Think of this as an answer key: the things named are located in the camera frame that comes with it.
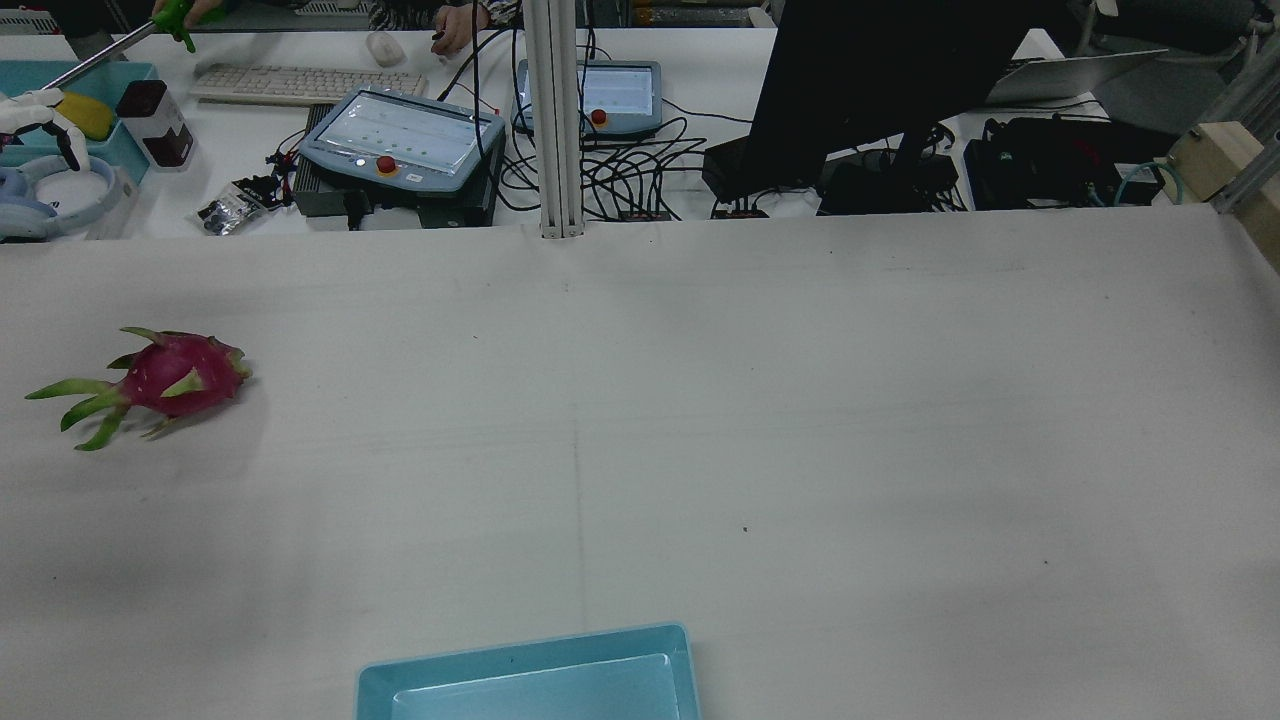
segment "blue container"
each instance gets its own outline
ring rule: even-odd
[[[0,92],[13,97],[28,90],[38,90],[74,67],[76,63],[63,60],[0,60]],[[156,68],[151,63],[104,63],[63,90],[88,95],[114,111],[131,82],[155,78]],[[9,145],[0,152],[0,165],[13,168],[58,152],[58,141],[45,131],[35,129],[22,136],[22,145]],[[106,140],[88,141],[88,154],[124,168],[133,182],[142,182],[142,176],[150,167],[129,131],[119,120],[111,127],[111,135]]]
[[[684,625],[369,665],[356,720],[701,720]]]

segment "blue cable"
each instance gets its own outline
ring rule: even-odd
[[[1165,170],[1166,173],[1169,173],[1170,177],[1174,178],[1174,184],[1178,186],[1178,200],[1174,200],[1174,205],[1181,205],[1183,204],[1183,177],[1178,174],[1178,170],[1170,168],[1165,163],[1155,163],[1155,161],[1152,161],[1152,163],[1143,163],[1140,165],[1135,165],[1134,169],[1129,170],[1129,174],[1126,174],[1124,177],[1124,181],[1120,182],[1120,190],[1116,190],[1116,197],[1111,202],[1112,208],[1119,208],[1120,206],[1120,197],[1124,196],[1124,188],[1129,187],[1129,181],[1132,181],[1138,173],[1140,173],[1142,170],[1146,170],[1148,168],[1160,168],[1161,170]]]

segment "yellow sponge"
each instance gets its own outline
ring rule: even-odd
[[[111,135],[111,123],[115,122],[115,113],[110,106],[79,92],[63,92],[58,111],[90,140],[106,140]]]

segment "human hand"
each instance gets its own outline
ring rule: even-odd
[[[152,17],[159,15],[160,10],[164,10],[164,6],[168,4],[169,0],[156,0],[155,6],[151,8],[151,15]],[[200,18],[205,17],[205,13],[212,10],[214,8],[220,8],[221,4],[223,0],[192,0],[191,10],[187,12],[187,17],[183,18],[182,24],[187,29],[196,27],[196,24],[200,22]]]
[[[489,27],[492,18],[489,10],[479,3],[474,8],[476,31]],[[436,55],[453,55],[471,42],[471,13],[470,4],[454,6],[445,5],[435,13],[435,35],[431,40],[431,53]]]

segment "black monitor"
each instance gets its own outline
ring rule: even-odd
[[[751,133],[709,149],[704,181],[721,202],[813,187],[831,177],[829,154],[902,135],[891,164],[860,165],[879,177],[846,190],[879,196],[867,211],[916,209],[913,174],[925,138],[986,100],[1038,3],[787,0]]]

